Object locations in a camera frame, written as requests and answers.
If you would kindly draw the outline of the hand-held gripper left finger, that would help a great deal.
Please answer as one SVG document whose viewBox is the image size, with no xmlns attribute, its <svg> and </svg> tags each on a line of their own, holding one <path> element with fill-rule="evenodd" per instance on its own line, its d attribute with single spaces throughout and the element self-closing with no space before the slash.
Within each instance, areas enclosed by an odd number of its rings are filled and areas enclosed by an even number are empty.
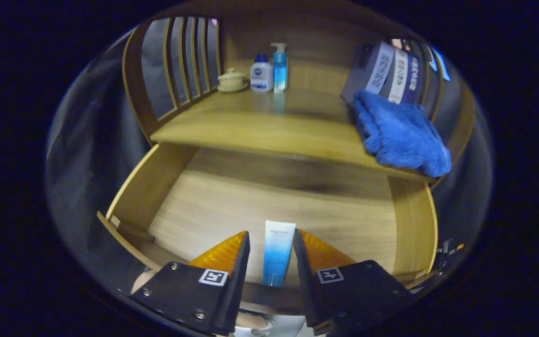
<svg viewBox="0 0 539 337">
<path fill-rule="evenodd" d="M 131 299 L 182 328 L 227 336 L 235 330 L 249 252 L 249 233 L 239 232 L 191 263 L 167 263 Z"/>
</svg>

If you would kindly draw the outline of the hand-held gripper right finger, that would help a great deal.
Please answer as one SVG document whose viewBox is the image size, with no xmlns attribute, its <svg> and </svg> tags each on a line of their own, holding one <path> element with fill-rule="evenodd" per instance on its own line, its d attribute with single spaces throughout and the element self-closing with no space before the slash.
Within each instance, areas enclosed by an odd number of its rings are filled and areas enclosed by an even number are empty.
<svg viewBox="0 0 539 337">
<path fill-rule="evenodd" d="M 415 295 L 379 263 L 355 262 L 299 228 L 293 249 L 302 308 L 316 336 L 360 337 L 415 301 Z"/>
</svg>

